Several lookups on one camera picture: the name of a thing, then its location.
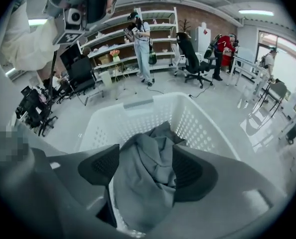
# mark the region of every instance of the flower vase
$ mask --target flower vase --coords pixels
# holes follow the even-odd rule
[[[120,61],[119,56],[117,56],[117,57],[113,57],[113,61],[114,61],[114,62],[119,62],[119,61]]]

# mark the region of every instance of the glossy floor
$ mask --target glossy floor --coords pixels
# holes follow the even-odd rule
[[[291,168],[296,163],[296,141],[294,145],[288,146],[284,139],[279,140],[277,137],[288,120],[279,111],[271,118],[272,113],[268,112],[271,102],[261,109],[255,102],[246,102],[244,94],[248,92],[250,82],[241,79],[238,86],[226,86],[228,75],[221,73],[222,82],[215,81],[214,86],[205,82],[204,89],[201,90],[197,80],[184,83],[181,73],[174,77],[169,71],[158,72],[154,77],[155,84],[151,90],[163,93],[183,92],[193,96],[204,91],[194,100],[230,140],[238,154],[235,158],[251,165],[285,193],[294,189],[296,173]],[[53,112],[59,119],[54,124],[55,128],[47,133],[45,140],[61,151],[76,152],[94,111],[116,103],[132,103],[149,99],[153,95],[162,95],[149,91],[136,76],[114,85],[120,90],[118,100],[114,98],[114,90],[107,90],[104,91],[103,98],[101,95],[89,98],[86,107],[77,97],[54,105]],[[86,96],[94,92],[95,90],[89,91]],[[86,96],[81,95],[81,99],[85,100]]]

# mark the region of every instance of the brown wall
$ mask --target brown wall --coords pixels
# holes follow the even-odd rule
[[[170,4],[170,3],[149,3],[149,4],[139,4],[138,6],[127,6],[123,8],[118,8],[116,9],[113,17],[123,15],[123,14],[128,14],[134,11],[134,8],[140,7],[142,11],[145,10],[173,10],[174,7],[177,8],[177,15],[178,15],[178,21],[182,20],[184,21],[185,19],[188,20],[190,27],[190,31],[193,31],[196,27],[201,26],[202,22],[205,22],[207,24],[207,28],[211,30],[211,37],[215,37],[217,34],[223,34],[227,35],[230,33],[237,33],[237,27],[234,26],[233,24],[227,22],[226,20],[211,14],[209,12],[206,12],[204,10],[200,10],[197,8],[189,7],[186,5],[180,5],[180,4]],[[166,19],[157,19],[157,23],[168,23]],[[182,31],[181,26],[182,22],[179,22],[179,31]],[[110,27],[109,29],[105,29],[102,31],[102,33],[109,33],[109,32],[114,32],[119,29],[124,29],[127,27],[128,24],[122,24],[122,25],[117,25]],[[169,35],[169,31],[152,31],[151,32],[151,37],[152,38],[167,38]],[[119,44],[119,43],[124,43],[124,38],[115,38],[113,40],[109,40],[107,42],[101,43],[99,45],[95,45],[92,48],[99,48],[103,45],[112,45],[112,44]],[[161,52],[163,49],[167,49],[168,51],[171,51],[170,43],[168,42],[162,42],[162,43],[155,43],[153,45],[153,48],[156,52]],[[62,52],[65,50],[65,48],[61,47],[60,50],[57,52],[57,60],[55,64],[55,70],[57,72],[62,72],[65,70],[65,67],[60,60],[59,56],[62,54]],[[134,48],[133,47],[128,47],[121,49],[120,53],[120,58],[125,58],[129,56],[134,56]],[[39,70],[38,73],[41,77],[42,80],[47,79],[49,77],[49,72],[51,68],[51,62],[49,62],[43,69]]]

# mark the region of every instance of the basket handle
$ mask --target basket handle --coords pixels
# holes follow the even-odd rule
[[[131,104],[126,104],[124,105],[124,109],[127,110],[129,108],[133,108],[136,106],[142,106],[142,105],[147,105],[147,104],[151,104],[153,103],[153,99],[148,99],[148,100],[144,100],[144,101],[139,101],[139,102],[135,102],[135,103],[131,103]]]

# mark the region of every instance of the white plastic basket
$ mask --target white plastic basket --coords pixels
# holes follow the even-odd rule
[[[238,158],[228,139],[200,108],[184,93],[169,93],[130,105],[118,104],[100,109],[92,115],[81,141],[80,151],[119,143],[168,121],[171,130],[187,140],[187,146],[215,154]],[[115,205],[114,180],[109,184],[110,200],[117,229],[132,237],[144,234],[127,228]]]

